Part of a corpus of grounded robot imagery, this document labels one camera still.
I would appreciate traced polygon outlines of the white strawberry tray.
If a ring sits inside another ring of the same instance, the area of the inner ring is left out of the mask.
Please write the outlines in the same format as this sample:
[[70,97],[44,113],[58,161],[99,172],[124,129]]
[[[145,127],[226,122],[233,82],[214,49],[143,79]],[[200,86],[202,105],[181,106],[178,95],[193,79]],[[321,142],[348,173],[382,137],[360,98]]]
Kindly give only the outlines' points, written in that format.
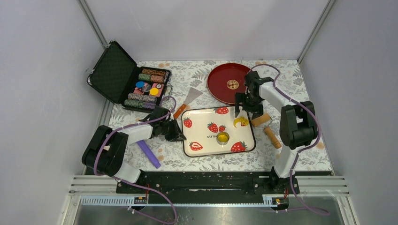
[[[182,132],[186,137],[184,153],[189,157],[240,153],[256,147],[249,114],[242,109],[237,118],[235,107],[224,106],[187,110],[181,119]],[[230,136],[224,146],[216,141],[219,132]]]

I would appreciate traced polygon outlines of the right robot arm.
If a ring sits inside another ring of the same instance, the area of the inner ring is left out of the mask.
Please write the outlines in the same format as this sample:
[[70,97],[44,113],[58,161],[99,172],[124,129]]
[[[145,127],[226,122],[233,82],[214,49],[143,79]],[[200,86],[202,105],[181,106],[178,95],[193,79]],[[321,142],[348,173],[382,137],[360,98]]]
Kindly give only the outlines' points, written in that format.
[[313,140],[320,137],[314,105],[310,101],[294,100],[276,86],[275,79],[261,78],[256,71],[245,75],[244,85],[245,92],[235,94],[236,117],[241,110],[262,116],[263,101],[280,113],[279,135],[283,145],[273,168],[276,176],[269,180],[269,187],[273,192],[281,193],[288,186],[286,178],[294,174],[299,152],[308,149]]

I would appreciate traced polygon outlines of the yellow dough piece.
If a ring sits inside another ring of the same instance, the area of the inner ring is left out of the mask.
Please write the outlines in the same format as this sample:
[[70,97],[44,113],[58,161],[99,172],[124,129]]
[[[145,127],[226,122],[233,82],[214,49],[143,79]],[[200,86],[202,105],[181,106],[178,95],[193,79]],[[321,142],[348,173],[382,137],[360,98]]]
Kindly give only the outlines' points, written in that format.
[[218,140],[219,142],[221,142],[221,143],[225,143],[225,142],[228,142],[229,136],[228,136],[228,134],[225,133],[225,132],[220,132],[220,133],[218,134],[218,136],[217,136],[217,140]]

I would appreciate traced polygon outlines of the wooden dough roller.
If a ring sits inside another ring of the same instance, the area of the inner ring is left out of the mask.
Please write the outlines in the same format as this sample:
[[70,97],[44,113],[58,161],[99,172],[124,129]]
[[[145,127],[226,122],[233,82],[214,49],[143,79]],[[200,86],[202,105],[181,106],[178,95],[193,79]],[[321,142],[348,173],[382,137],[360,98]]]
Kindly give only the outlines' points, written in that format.
[[276,149],[279,149],[282,147],[281,143],[277,139],[276,135],[272,131],[270,124],[272,123],[272,118],[268,113],[264,113],[261,116],[254,116],[252,117],[251,123],[255,128],[261,128],[264,130],[264,133],[266,136],[269,138],[271,143]]

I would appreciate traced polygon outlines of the small glass cup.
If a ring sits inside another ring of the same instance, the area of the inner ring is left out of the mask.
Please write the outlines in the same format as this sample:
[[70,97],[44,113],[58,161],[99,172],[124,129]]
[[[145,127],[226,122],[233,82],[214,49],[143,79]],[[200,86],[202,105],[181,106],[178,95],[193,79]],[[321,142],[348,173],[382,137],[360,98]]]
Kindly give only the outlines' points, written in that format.
[[230,136],[226,132],[219,132],[216,136],[216,141],[219,145],[224,146],[228,143]]

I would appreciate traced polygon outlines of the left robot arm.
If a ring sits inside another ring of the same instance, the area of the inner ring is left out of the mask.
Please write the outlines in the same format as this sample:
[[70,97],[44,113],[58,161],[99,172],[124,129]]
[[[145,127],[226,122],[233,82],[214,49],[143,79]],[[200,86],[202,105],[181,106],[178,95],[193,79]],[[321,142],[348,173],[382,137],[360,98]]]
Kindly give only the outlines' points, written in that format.
[[139,143],[149,159],[155,161],[157,157],[149,149],[145,140],[158,135],[164,136],[169,142],[186,140],[170,110],[160,106],[156,106],[151,114],[136,124],[118,129],[101,125],[84,151],[82,163],[93,169],[96,175],[106,175],[127,181],[128,187],[133,192],[139,193],[144,190],[146,181],[140,177],[140,169],[124,162],[127,143],[128,141]]

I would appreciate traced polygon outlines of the metal spatula wooden handle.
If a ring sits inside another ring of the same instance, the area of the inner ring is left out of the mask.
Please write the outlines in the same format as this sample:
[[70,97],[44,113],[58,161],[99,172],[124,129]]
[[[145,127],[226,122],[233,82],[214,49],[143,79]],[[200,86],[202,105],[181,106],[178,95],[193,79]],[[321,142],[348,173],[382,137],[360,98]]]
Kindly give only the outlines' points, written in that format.
[[187,107],[187,105],[202,94],[203,94],[203,92],[191,87],[188,91],[188,95],[187,95],[186,99],[184,100],[183,104],[174,113],[174,119],[177,119],[181,115],[181,113],[184,111],[184,109]]

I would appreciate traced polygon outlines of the red round plate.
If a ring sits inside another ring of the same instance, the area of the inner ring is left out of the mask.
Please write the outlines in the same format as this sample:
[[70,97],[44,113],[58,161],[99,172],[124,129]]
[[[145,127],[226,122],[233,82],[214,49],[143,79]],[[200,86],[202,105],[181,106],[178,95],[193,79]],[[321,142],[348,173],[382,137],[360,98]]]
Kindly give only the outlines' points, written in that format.
[[246,89],[244,82],[249,70],[249,67],[237,63],[219,65],[209,73],[207,87],[217,100],[233,105],[235,94]]

